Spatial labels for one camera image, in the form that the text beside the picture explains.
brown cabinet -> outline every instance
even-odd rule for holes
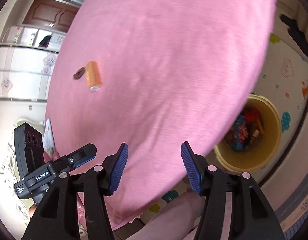
[[[68,32],[77,11],[77,7],[62,2],[34,0],[23,23],[49,26],[62,32]]]

